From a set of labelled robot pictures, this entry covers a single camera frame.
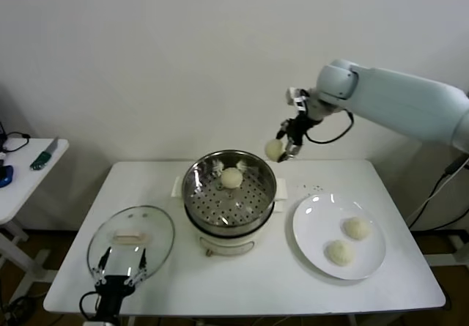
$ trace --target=white wall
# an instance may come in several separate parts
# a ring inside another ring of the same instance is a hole
[[[110,165],[262,153],[291,85],[336,57],[469,86],[469,0],[0,0],[0,112],[10,128],[68,138],[22,210],[79,227]],[[344,115],[312,131],[328,138]],[[392,187],[419,144],[359,119],[302,158],[369,158]],[[32,218],[41,218],[33,225]]]

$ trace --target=perforated steamer tray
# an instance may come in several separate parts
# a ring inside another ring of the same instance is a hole
[[[220,173],[238,167],[241,186],[224,188]],[[260,228],[273,211],[276,178],[262,159],[239,150],[214,152],[194,163],[182,181],[189,219],[215,237],[235,238]]]

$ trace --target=black cable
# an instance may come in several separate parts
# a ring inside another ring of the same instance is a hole
[[[29,139],[31,138],[31,136],[29,134],[26,134],[26,133],[22,133],[22,132],[10,132],[10,133],[7,133],[7,138],[9,136],[11,136],[12,134],[18,134],[20,136],[22,136],[24,139],[26,139],[25,143],[24,144],[21,144],[19,147],[15,148],[15,149],[7,149],[7,148],[3,148],[1,151],[2,152],[17,152],[19,149],[22,149],[24,148],[26,145],[29,144]]]
[[[429,197],[431,197],[436,192],[436,190],[438,189],[438,186],[440,185],[441,181],[443,181],[447,176],[448,175],[446,173],[441,175],[440,179],[435,183],[435,186],[433,187],[432,192],[428,195],[427,199]],[[422,207],[422,210],[420,210],[420,212],[418,213],[416,219],[409,225],[409,229],[411,229],[413,227],[413,225],[416,224],[418,219],[424,214],[424,211],[425,211],[426,206],[428,205],[428,203],[430,203],[430,201],[427,201],[425,203],[424,207]]]
[[[338,141],[340,138],[342,138],[343,136],[345,136],[347,133],[349,133],[349,131],[352,129],[353,125],[355,124],[355,118],[353,117],[353,114],[348,111],[348,110],[345,110],[345,112],[347,112],[347,115],[350,119],[350,125],[349,127],[347,127],[347,129],[342,132],[341,134],[339,134],[337,137],[335,138],[332,138],[328,141],[315,141],[314,139],[311,139],[309,138],[309,135],[308,133],[305,133],[305,136],[307,137],[307,139],[311,142],[311,143],[315,143],[315,144],[329,144],[329,143],[333,143],[334,141]]]
[[[47,326],[54,326],[57,322],[59,322],[60,320],[62,320],[62,318],[64,317],[65,315],[61,315],[59,316],[57,319],[55,319],[54,321],[52,321],[49,325]]]
[[[443,227],[446,227],[446,226],[449,226],[449,225],[452,225],[453,223],[456,223],[457,221],[461,220],[462,218],[464,218],[467,214],[469,214],[469,207],[466,209],[466,211],[464,211],[464,213],[462,213],[460,216],[458,216],[457,218],[455,218],[454,220],[451,220],[449,221],[448,223],[445,223],[444,225],[440,225],[438,227],[434,227],[433,229],[425,229],[423,231],[419,231],[419,232],[431,232],[431,231],[436,231],[437,229],[442,229]]]
[[[94,294],[97,294],[96,291],[90,291],[90,292],[87,292],[85,294],[83,294],[80,298],[80,302],[78,303],[78,307],[80,308],[80,312],[81,312],[81,315],[86,319],[86,320],[90,320],[91,318],[88,316],[87,313],[85,313],[85,310],[83,309],[83,301],[85,300],[86,297],[88,297],[89,295],[94,295]]]

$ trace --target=metal rim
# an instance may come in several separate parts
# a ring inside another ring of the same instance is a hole
[[[104,221],[102,224],[100,224],[100,226],[97,228],[97,230],[95,231],[95,233],[93,234],[93,237],[91,238],[91,240],[89,241],[89,244],[88,244],[88,248],[86,249],[86,265],[88,265],[88,271],[92,271],[92,267],[89,265],[89,249],[91,248],[92,246],[92,243],[93,241],[95,240],[95,237],[96,237],[96,234],[100,231],[100,229],[108,222],[110,221],[112,218],[114,218],[115,216],[125,212],[125,211],[128,211],[128,210],[131,210],[131,209],[136,209],[138,207],[149,207],[151,209],[156,209],[158,211],[161,211],[168,219],[169,219],[169,222],[171,223],[171,228],[172,228],[172,232],[173,232],[173,235],[171,237],[171,245],[169,246],[169,249],[168,249],[168,253],[166,254],[166,256],[164,257],[163,261],[161,262],[160,266],[155,270],[153,271],[151,274],[149,274],[147,276],[147,278],[153,276],[157,271],[159,271],[160,268],[162,268],[162,266],[165,264],[166,260],[168,260],[169,258],[169,255],[171,254],[172,250],[173,250],[173,246],[174,246],[174,239],[176,237],[176,228],[174,226],[174,221],[173,219],[171,218],[171,216],[169,216],[169,214],[164,211],[163,209],[161,209],[160,207],[154,207],[152,205],[135,205],[133,207],[128,207],[127,209],[123,209],[119,212],[116,212],[115,214],[113,214],[110,218],[108,218],[106,221]]]
[[[274,209],[274,206],[275,206],[275,202],[272,203],[272,210],[270,211],[269,215],[265,218],[265,220],[260,224],[258,225],[255,229],[252,229],[250,231],[247,231],[246,233],[240,233],[240,234],[236,234],[236,235],[233,235],[233,236],[223,236],[222,234],[216,234],[214,232],[210,232],[206,229],[204,229],[203,227],[201,227],[200,225],[197,224],[196,221],[194,221],[194,219],[189,215],[188,213],[188,208],[184,205],[184,210],[185,210],[185,214],[187,215],[187,217],[189,218],[189,221],[199,230],[201,231],[202,233],[205,233],[205,234],[208,234],[209,236],[212,236],[212,237],[215,237],[215,238],[222,238],[224,240],[232,240],[234,238],[241,238],[241,237],[245,237],[245,236],[248,236],[250,234],[253,234],[255,231],[257,231],[258,229],[262,228],[266,223],[267,221],[269,220],[270,216],[272,216],[273,214],[273,209]]]
[[[272,199],[268,202],[268,204],[265,206],[265,209],[266,210],[270,210],[270,212],[268,213],[268,215],[266,215],[265,219],[263,222],[261,222],[255,229],[249,229],[246,233],[243,232],[243,233],[239,233],[239,234],[236,234],[236,235],[223,235],[223,234],[217,234],[217,233],[213,233],[213,232],[209,232],[206,228],[202,228],[200,227],[199,224],[197,224],[195,222],[195,220],[191,217],[191,214],[188,212],[188,207],[186,206],[186,203],[185,203],[185,197],[184,197],[184,193],[182,193],[182,199],[184,201],[184,207],[185,207],[185,211],[186,211],[186,215],[189,217],[191,223],[198,229],[200,229],[201,231],[203,231],[204,233],[207,233],[209,235],[212,235],[214,237],[220,237],[220,238],[233,238],[233,237],[243,237],[247,234],[251,234],[253,233],[254,231],[256,231],[258,228],[262,227],[264,225],[264,223],[270,218],[270,216],[272,215],[272,212],[273,212],[273,206],[274,206],[274,203],[275,203],[275,193],[277,191],[277,182],[276,182],[276,176],[275,174],[273,173],[273,170],[272,168],[263,160],[261,159],[260,157],[258,157],[257,155],[255,154],[252,154],[250,152],[245,152],[245,151],[242,151],[242,150],[236,150],[236,149],[224,149],[224,150],[218,150],[216,152],[211,152],[210,154],[207,154],[205,156],[203,156],[202,158],[199,158],[196,162],[194,162],[191,167],[189,167],[189,169],[185,172],[185,175],[183,177],[183,180],[182,180],[182,184],[181,186],[184,186],[185,183],[188,181],[188,178],[189,176],[192,174],[193,171],[196,170],[196,167],[200,164],[200,163],[203,163],[205,161],[207,161],[207,159],[210,159],[212,157],[216,157],[216,156],[219,156],[219,155],[223,155],[224,153],[227,153],[227,152],[232,152],[234,154],[238,154],[238,155],[243,155],[243,156],[248,156],[250,158],[252,158],[253,160],[256,160],[256,161],[259,161],[260,163],[264,163],[265,164],[265,169],[266,171],[268,172],[268,174],[274,179],[273,180],[273,197]],[[217,226],[211,222],[204,222],[205,224],[207,224],[207,226],[211,226],[213,227],[214,229],[220,229],[220,226]],[[236,227],[233,227],[233,226],[227,226],[225,229],[228,231],[230,229],[242,229],[243,227],[247,227],[249,225],[251,225],[253,223],[253,221],[249,221],[249,222],[246,222],[246,223],[242,223],[242,224],[238,224],[236,225]]]

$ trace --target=green object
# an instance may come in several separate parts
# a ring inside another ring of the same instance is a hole
[[[39,154],[36,160],[29,166],[31,170],[38,171],[42,170],[45,165],[49,162],[52,158],[52,153],[55,152],[57,149],[57,144],[59,143],[59,139],[55,138],[47,148],[43,152]]]
[[[48,152],[41,152],[36,160],[30,165],[31,170],[42,170],[47,162],[52,158],[52,155]]]

